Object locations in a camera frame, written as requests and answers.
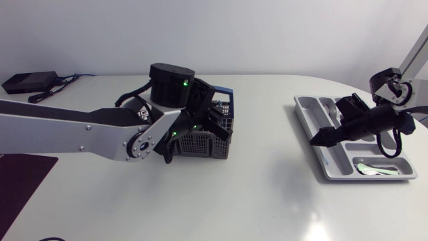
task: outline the plastic utensil organizer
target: plastic utensil organizer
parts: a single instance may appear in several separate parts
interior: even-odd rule
[[[227,130],[232,130],[234,118],[233,90],[219,86],[214,87],[217,93],[229,95],[228,102],[214,100],[213,103],[223,111],[223,118],[219,124]],[[201,129],[181,137],[173,155],[227,159],[230,143],[231,137],[227,141],[223,141],[213,133]]]
[[[335,102],[341,97],[295,96],[295,111],[301,124],[311,139],[321,127],[340,126],[340,112]],[[383,146],[386,151],[395,151],[394,138],[383,133]],[[404,151],[394,159],[386,158],[377,147],[376,137],[371,136],[357,141],[343,141],[333,147],[312,146],[322,170],[330,180],[405,180],[417,177]],[[399,175],[364,175],[356,165],[364,163],[373,167],[394,167]]]

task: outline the white table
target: white table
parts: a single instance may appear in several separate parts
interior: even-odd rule
[[[227,160],[159,155],[137,163],[91,153],[60,160],[4,240],[426,240],[428,130],[403,137],[419,177],[328,181],[296,113],[295,95],[348,96],[355,88],[305,76],[198,76],[234,89]],[[112,107],[147,76],[85,77],[41,102]],[[29,94],[0,98],[25,101]]]

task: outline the black mat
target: black mat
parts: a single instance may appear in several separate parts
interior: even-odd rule
[[[58,158],[0,154],[0,240]]]

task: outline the gray cutlery tray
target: gray cutlery tray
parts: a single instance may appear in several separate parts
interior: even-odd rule
[[[339,110],[335,102],[341,97],[295,96],[295,111],[303,128],[311,139],[321,127],[339,127]],[[395,151],[394,138],[383,133],[385,151]],[[415,179],[413,169],[404,151],[394,159],[386,158],[377,147],[376,137],[371,136],[357,141],[343,141],[333,147],[312,146],[327,179],[330,180],[406,180]],[[364,175],[355,165],[364,163],[373,167],[395,167],[399,175]]]

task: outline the black power adapter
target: black power adapter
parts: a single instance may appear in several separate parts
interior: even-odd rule
[[[1,86],[8,94],[48,92],[55,86],[55,71],[16,74]]]

